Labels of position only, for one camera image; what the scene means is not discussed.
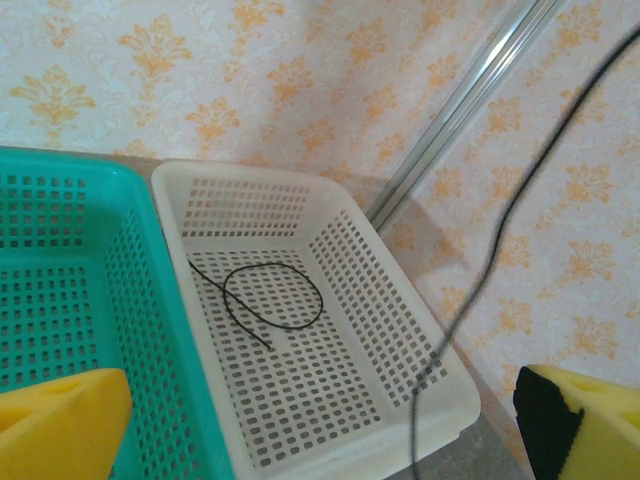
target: black sponge side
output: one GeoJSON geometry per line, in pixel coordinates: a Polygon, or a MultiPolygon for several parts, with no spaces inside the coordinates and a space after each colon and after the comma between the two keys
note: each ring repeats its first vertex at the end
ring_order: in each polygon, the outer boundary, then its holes
{"type": "Polygon", "coordinates": [[[572,413],[560,388],[527,367],[520,369],[513,405],[529,462],[537,480],[557,480],[584,410],[572,413]]]}

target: yellow foam block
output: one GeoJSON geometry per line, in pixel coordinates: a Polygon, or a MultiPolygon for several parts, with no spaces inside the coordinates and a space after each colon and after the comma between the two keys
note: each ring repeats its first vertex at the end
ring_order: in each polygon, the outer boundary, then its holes
{"type": "Polygon", "coordinates": [[[131,415],[122,370],[0,395],[0,479],[105,480],[131,415]]]}
{"type": "Polygon", "coordinates": [[[538,480],[640,479],[640,391],[535,365],[514,403],[538,480]]]}

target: wall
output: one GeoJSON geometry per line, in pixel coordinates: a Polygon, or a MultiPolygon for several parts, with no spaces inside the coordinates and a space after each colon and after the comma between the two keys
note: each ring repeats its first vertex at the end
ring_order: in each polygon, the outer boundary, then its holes
{"type": "MultiPolygon", "coordinates": [[[[479,271],[523,169],[580,82],[639,18],[636,0],[567,2],[386,231],[443,323],[479,271]]],[[[457,339],[483,410],[522,462],[512,406],[521,366],[640,388],[639,84],[636,45],[524,198],[457,339]]]]}
{"type": "Polygon", "coordinates": [[[366,207],[513,3],[2,2],[0,143],[303,170],[366,207]]]}

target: coiled black wire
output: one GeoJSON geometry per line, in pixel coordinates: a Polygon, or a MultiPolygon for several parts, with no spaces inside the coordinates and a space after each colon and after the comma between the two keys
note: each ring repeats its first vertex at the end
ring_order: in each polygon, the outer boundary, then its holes
{"type": "Polygon", "coordinates": [[[254,333],[253,330],[251,330],[248,327],[245,327],[242,323],[240,323],[240,320],[238,320],[238,317],[236,317],[236,314],[234,313],[233,309],[231,308],[231,305],[229,305],[229,297],[233,298],[242,307],[244,307],[249,313],[251,313],[251,315],[256,317],[261,322],[264,322],[267,325],[271,325],[272,327],[275,327],[275,328],[281,328],[282,330],[302,330],[303,328],[309,328],[311,325],[313,325],[315,322],[318,321],[318,319],[320,318],[320,316],[322,315],[322,312],[324,310],[324,298],[322,297],[322,293],[320,293],[320,289],[318,288],[318,286],[315,283],[313,283],[311,281],[311,279],[309,277],[307,277],[299,269],[297,269],[296,267],[293,267],[291,265],[287,265],[286,263],[282,263],[282,262],[265,262],[265,263],[256,263],[256,264],[252,264],[252,265],[245,265],[244,267],[236,268],[235,270],[232,270],[231,272],[229,272],[227,274],[227,276],[224,279],[224,283],[222,285],[220,285],[216,281],[212,280],[207,274],[205,274],[202,270],[200,270],[198,267],[196,267],[193,264],[193,262],[191,262],[191,260],[189,260],[189,266],[193,269],[194,272],[196,272],[200,276],[200,278],[202,278],[204,281],[210,283],[214,287],[218,288],[222,292],[222,301],[224,302],[224,307],[227,310],[227,313],[229,314],[231,319],[234,322],[236,322],[241,329],[243,329],[245,332],[247,332],[249,335],[251,335],[257,341],[259,341],[262,345],[264,345],[267,350],[273,350],[273,347],[269,343],[267,343],[265,340],[260,338],[256,333],[254,333]],[[318,302],[319,303],[318,313],[313,317],[313,319],[311,319],[309,322],[307,322],[305,324],[302,324],[302,325],[280,325],[278,323],[273,323],[273,322],[267,320],[266,318],[264,318],[262,315],[260,315],[255,310],[253,310],[240,297],[238,297],[233,292],[230,292],[229,289],[227,288],[227,285],[229,284],[229,281],[237,273],[240,273],[240,272],[243,272],[243,271],[246,271],[246,270],[254,270],[254,269],[258,269],[258,268],[268,268],[268,267],[280,267],[280,268],[285,268],[285,269],[291,270],[292,272],[296,273],[297,275],[301,276],[302,278],[304,278],[307,281],[307,283],[311,286],[311,288],[316,292],[316,295],[318,296],[318,301],[319,301],[318,302]]]}
{"type": "Polygon", "coordinates": [[[417,414],[418,414],[418,401],[420,399],[420,392],[424,387],[424,381],[427,376],[427,372],[431,371],[431,368],[434,364],[440,360],[442,354],[446,350],[446,348],[451,343],[451,340],[455,337],[458,328],[460,328],[460,324],[465,319],[471,307],[475,304],[476,300],[480,296],[480,294],[484,291],[491,274],[494,271],[496,260],[498,258],[498,254],[500,253],[500,247],[502,246],[502,240],[504,237],[505,230],[509,221],[511,219],[511,215],[517,206],[517,204],[522,199],[522,196],[526,189],[530,186],[532,180],[535,178],[544,163],[547,161],[549,154],[553,152],[558,140],[562,137],[567,127],[573,121],[578,110],[583,105],[584,101],[589,97],[592,93],[595,86],[600,82],[602,77],[607,73],[607,71],[611,68],[611,66],[622,56],[622,54],[629,48],[638,38],[640,37],[640,25],[634,27],[634,29],[624,37],[620,43],[605,57],[600,66],[592,73],[590,78],[583,85],[580,93],[575,98],[571,106],[564,113],[562,118],[556,125],[551,136],[547,139],[544,147],[538,154],[536,160],[531,164],[529,170],[525,173],[525,175],[520,179],[520,183],[518,184],[515,192],[507,205],[504,207],[502,211],[502,215],[500,216],[500,220],[497,223],[497,227],[493,233],[493,240],[491,241],[491,248],[489,256],[487,257],[482,272],[476,278],[473,288],[467,295],[465,301],[462,303],[458,311],[456,312],[451,325],[444,332],[444,337],[440,341],[438,347],[435,349],[431,360],[426,365],[426,367],[418,374],[416,377],[415,385],[416,387],[413,389],[413,395],[411,398],[411,418],[410,418],[410,438],[409,438],[409,449],[411,454],[411,472],[413,474],[414,480],[420,480],[420,472],[418,470],[418,453],[417,453],[417,414]]]}

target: basket bottom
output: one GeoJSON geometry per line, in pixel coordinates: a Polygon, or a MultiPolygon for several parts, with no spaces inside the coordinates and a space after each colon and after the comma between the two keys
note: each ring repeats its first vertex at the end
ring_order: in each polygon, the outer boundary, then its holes
{"type": "MultiPolygon", "coordinates": [[[[0,270],[0,393],[96,368],[123,368],[102,265],[9,260],[0,270]]],[[[109,478],[141,477],[132,427],[109,478]]]]}
{"type": "MultiPolygon", "coordinates": [[[[187,245],[187,256],[217,283],[223,283],[238,267],[283,262],[304,272],[325,300],[321,318],[311,327],[295,331],[268,326],[230,300],[238,319],[273,346],[273,351],[267,351],[229,317],[219,289],[192,272],[256,469],[263,470],[266,477],[277,476],[302,457],[332,455],[354,441],[406,423],[372,368],[330,284],[307,251],[207,251],[201,246],[187,245]]],[[[319,308],[317,294],[308,282],[288,269],[240,272],[227,288],[274,323],[302,325],[314,318],[319,308]]]]}

